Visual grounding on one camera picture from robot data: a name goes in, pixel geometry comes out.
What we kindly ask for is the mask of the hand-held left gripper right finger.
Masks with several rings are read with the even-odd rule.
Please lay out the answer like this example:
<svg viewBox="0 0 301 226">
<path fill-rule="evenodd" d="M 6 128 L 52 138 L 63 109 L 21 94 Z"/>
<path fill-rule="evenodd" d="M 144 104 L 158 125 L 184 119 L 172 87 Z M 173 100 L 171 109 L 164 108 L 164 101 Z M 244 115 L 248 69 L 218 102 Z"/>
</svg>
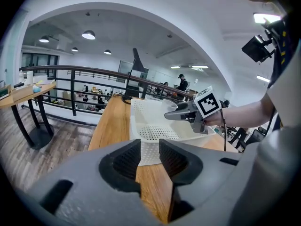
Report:
<svg viewBox="0 0 301 226">
<path fill-rule="evenodd" d="M 172 222 L 205 202 L 230 176 L 241 154 L 161 139 L 159 158 L 173 184 L 168 213 Z"/>
</svg>

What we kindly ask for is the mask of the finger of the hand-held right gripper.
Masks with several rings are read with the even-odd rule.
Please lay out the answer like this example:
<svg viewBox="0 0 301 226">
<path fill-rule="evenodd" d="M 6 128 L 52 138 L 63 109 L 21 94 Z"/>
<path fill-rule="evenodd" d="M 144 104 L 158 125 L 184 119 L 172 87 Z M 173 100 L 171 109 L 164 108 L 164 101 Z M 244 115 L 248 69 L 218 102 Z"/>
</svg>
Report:
<svg viewBox="0 0 301 226">
<path fill-rule="evenodd" d="M 176 110 L 196 110 L 194 102 L 182 102 L 177 104 Z"/>
<path fill-rule="evenodd" d="M 194 122 L 196 113 L 197 111 L 178 110 L 173 112 L 167 112 L 164 114 L 164 117 L 167 120 Z"/>
</svg>

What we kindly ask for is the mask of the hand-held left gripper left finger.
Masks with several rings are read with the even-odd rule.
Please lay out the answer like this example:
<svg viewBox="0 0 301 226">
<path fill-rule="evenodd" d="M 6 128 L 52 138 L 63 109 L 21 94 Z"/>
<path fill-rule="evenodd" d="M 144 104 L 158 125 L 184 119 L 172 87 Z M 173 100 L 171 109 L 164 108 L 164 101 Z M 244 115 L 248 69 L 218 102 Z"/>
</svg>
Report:
<svg viewBox="0 0 301 226">
<path fill-rule="evenodd" d="M 43 226 L 159 226 L 135 176 L 139 139 L 80 153 L 40 178 L 22 201 Z"/>
</svg>

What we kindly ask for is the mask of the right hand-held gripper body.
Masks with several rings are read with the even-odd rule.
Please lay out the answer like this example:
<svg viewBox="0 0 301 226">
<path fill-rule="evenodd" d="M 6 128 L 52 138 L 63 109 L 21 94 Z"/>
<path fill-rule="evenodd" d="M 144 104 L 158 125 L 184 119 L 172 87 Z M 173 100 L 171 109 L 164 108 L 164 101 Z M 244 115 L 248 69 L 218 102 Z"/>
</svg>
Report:
<svg viewBox="0 0 301 226">
<path fill-rule="evenodd" d="M 222 119 L 222 106 L 220 100 L 216 98 L 212 86 L 197 93 L 193 101 L 188 103 L 187 109 L 188 114 L 186 118 L 195 133 L 208 133 L 205 123 L 207 117 L 218 114 Z"/>
</svg>

